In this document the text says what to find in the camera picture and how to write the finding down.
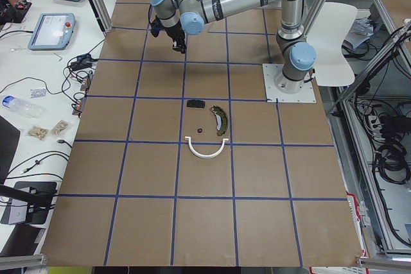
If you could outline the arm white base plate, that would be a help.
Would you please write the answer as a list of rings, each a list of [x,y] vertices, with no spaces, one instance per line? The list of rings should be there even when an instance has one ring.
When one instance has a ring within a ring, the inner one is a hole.
[[[263,64],[266,101],[269,103],[316,103],[309,74],[301,81],[283,75],[283,64]]]

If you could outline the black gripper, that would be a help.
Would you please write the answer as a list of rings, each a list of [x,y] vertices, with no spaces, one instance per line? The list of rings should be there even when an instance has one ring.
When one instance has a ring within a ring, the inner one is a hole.
[[[182,29],[181,23],[178,22],[172,27],[166,28],[167,35],[173,41],[173,50],[186,54],[186,43],[185,43],[185,33]]]

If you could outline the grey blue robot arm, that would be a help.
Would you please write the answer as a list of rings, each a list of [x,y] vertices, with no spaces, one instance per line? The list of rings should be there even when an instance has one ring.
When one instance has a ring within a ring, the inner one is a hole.
[[[276,33],[277,44],[284,64],[274,78],[275,87],[283,93],[295,94],[309,81],[317,54],[305,42],[303,11],[304,0],[149,0],[155,11],[150,23],[151,34],[157,37],[161,30],[171,38],[171,47],[186,53],[186,36],[200,34],[205,25],[242,14],[250,10],[279,3],[281,21]]]

